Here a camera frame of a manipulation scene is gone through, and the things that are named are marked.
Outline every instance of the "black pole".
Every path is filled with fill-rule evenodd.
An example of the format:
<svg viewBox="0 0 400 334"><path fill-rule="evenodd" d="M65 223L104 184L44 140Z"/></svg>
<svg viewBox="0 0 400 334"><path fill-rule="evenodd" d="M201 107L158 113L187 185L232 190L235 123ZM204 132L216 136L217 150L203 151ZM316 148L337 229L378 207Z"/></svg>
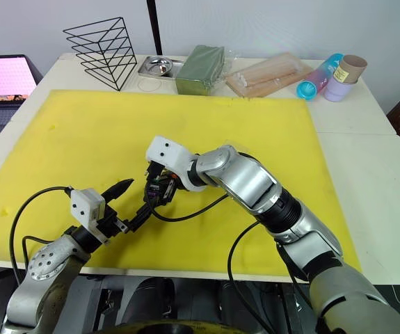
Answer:
<svg viewBox="0 0 400 334"><path fill-rule="evenodd" d="M157 5L155 0L147 0L147 9L149 10L150 24L152 25L153 41L155 43L155 49L157 55L163 55L163 49L161 48L161 38L159 37L159 26L157 17Z"/></svg>

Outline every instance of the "laptop screen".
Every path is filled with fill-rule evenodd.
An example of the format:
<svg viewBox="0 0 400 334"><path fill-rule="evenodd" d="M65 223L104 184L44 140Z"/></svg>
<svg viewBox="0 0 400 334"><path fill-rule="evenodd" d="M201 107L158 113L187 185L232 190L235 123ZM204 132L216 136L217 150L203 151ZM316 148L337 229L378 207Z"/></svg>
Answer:
<svg viewBox="0 0 400 334"><path fill-rule="evenodd" d="M24 56L0 56L0 102L22 103L35 87Z"/></svg>

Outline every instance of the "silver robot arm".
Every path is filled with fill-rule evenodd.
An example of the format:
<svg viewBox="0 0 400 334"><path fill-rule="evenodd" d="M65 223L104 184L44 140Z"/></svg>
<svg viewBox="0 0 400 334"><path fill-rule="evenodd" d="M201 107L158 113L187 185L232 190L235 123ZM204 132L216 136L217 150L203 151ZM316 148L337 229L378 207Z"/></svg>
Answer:
<svg viewBox="0 0 400 334"><path fill-rule="evenodd" d="M53 333L68 289L90 259L90 254L108 244L109 238L117 233L139 227L121 221L107 205L108 201L124 193L132 182L132 179L120 181L102 195L94 189L71 190L70 211L81 226L42 247L31 258L25 279L8 302L1 333Z"/></svg>
<svg viewBox="0 0 400 334"><path fill-rule="evenodd" d="M262 223L294 276L310 282L321 333L400 333L400 315L343 261L334 234L256 159L232 146L197 155L157 136L146 159L178 175L189 191L219 186Z"/></svg>

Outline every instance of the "green box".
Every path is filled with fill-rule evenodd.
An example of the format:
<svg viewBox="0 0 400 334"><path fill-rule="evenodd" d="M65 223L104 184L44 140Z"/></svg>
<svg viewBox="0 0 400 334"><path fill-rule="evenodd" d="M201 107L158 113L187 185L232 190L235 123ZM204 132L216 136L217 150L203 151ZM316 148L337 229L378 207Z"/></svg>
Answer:
<svg viewBox="0 0 400 334"><path fill-rule="evenodd" d="M224 47L197 45L175 78L178 94L210 95L224 62Z"/></svg>

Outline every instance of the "white wall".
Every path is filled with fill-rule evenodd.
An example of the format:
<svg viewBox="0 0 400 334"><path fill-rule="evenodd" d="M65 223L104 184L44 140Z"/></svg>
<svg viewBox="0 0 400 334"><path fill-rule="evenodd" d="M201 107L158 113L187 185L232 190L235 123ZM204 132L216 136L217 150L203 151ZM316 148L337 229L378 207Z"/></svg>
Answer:
<svg viewBox="0 0 400 334"><path fill-rule="evenodd" d="M137 54L154 54L145 0L0 0L0 54L26 54L45 74L72 51L63 29L124 17Z"/></svg>
<svg viewBox="0 0 400 334"><path fill-rule="evenodd" d="M384 112L400 100L400 1L157 0L164 54L225 45L246 57L352 53ZM145 0L0 0L0 54L25 53L44 74L71 51L63 29L123 16L136 53L154 54Z"/></svg>
<svg viewBox="0 0 400 334"><path fill-rule="evenodd" d="M157 10L164 54L187 55L197 44L253 58L356 54L369 63L363 78L383 111L400 100L398 0L164 0Z"/></svg>

